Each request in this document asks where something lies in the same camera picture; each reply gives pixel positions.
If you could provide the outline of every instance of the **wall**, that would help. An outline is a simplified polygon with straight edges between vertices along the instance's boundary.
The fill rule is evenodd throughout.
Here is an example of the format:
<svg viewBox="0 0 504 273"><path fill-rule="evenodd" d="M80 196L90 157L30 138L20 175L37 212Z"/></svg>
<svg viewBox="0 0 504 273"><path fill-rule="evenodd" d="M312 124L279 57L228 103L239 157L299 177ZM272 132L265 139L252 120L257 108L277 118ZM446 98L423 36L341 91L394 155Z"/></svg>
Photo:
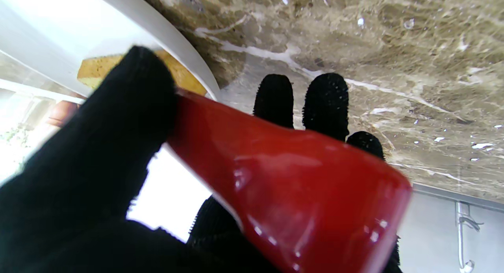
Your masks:
<svg viewBox="0 0 504 273"><path fill-rule="evenodd" d="M471 206L477 233L464 227L464 260L475 262L473 273L502 272L504 214ZM405 273L459 273L455 202L413 195L401 228L399 252Z"/></svg>

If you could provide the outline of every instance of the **yellow sponge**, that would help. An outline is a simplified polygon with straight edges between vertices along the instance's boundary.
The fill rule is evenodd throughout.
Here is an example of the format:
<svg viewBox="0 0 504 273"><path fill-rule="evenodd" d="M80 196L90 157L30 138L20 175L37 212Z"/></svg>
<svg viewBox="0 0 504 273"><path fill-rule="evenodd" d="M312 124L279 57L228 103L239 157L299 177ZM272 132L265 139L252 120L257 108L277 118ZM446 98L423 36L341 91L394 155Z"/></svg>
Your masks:
<svg viewBox="0 0 504 273"><path fill-rule="evenodd" d="M196 94L205 95L207 90L180 62L164 50L154 52L168 67L175 84ZM96 89L103 78L114 68L123 56L103 56L82 61L77 79L86 86Z"/></svg>

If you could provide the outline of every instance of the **water droplet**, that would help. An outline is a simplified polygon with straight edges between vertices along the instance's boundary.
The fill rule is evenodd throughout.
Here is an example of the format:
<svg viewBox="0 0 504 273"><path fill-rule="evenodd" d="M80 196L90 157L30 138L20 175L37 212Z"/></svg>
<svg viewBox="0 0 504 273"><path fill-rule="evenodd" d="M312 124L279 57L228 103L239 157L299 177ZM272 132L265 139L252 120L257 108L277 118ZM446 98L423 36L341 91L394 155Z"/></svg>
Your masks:
<svg viewBox="0 0 504 273"><path fill-rule="evenodd" d="M404 22L404 27L408 30L412 29L413 26L415 25L415 19L411 18L410 20L407 20Z"/></svg>

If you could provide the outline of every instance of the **black glove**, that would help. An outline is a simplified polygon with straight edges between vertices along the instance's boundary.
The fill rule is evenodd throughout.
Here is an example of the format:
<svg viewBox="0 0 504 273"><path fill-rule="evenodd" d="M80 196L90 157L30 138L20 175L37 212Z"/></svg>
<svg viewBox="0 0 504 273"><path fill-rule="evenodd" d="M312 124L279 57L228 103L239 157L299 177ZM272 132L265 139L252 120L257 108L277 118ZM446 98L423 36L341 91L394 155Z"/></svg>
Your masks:
<svg viewBox="0 0 504 273"><path fill-rule="evenodd" d="M229 271L211 253L126 220L175 108L164 63L132 48L0 188L0 271Z"/></svg>

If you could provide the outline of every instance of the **finger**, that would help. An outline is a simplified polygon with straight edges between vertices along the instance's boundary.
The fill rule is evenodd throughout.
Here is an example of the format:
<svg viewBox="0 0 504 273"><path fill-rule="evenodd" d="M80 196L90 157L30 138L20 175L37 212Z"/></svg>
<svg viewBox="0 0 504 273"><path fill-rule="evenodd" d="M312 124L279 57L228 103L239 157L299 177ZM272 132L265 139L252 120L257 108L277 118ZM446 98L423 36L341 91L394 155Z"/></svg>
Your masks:
<svg viewBox="0 0 504 273"><path fill-rule="evenodd" d="M173 125L175 104L166 66L148 49L132 48L12 181L23 193L18 205L68 221L124 218Z"/></svg>
<svg viewBox="0 0 504 273"><path fill-rule="evenodd" d="M385 157L383 156L382 144L380 143L378 138L376 138L376 136L372 135L371 133L365 131L355 132L350 137L348 137L347 144L350 144L370 154L373 154L378 158L381 158L382 160L385 160Z"/></svg>
<svg viewBox="0 0 504 273"><path fill-rule="evenodd" d="M259 85L254 115L287 128L293 124L294 96L292 84L285 75L270 74Z"/></svg>
<svg viewBox="0 0 504 273"><path fill-rule="evenodd" d="M348 132L348 86L336 73L317 76L306 92L303 108L306 129L345 141Z"/></svg>
<svg viewBox="0 0 504 273"><path fill-rule="evenodd" d="M233 216L213 197L201 205L191 227L187 244L192 245L209 236L240 233Z"/></svg>

